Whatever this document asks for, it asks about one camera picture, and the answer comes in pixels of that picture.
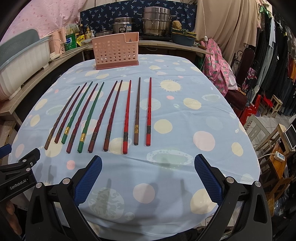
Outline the left hand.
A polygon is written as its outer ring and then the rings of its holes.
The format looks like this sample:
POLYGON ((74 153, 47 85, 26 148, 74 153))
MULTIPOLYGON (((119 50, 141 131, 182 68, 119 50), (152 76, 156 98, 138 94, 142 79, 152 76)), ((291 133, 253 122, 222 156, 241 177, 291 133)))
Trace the left hand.
POLYGON ((7 212, 6 219, 10 224, 11 228, 17 235, 22 234, 22 229, 19 224, 18 218, 15 215, 15 207, 11 201, 7 201, 5 204, 5 210, 7 212))

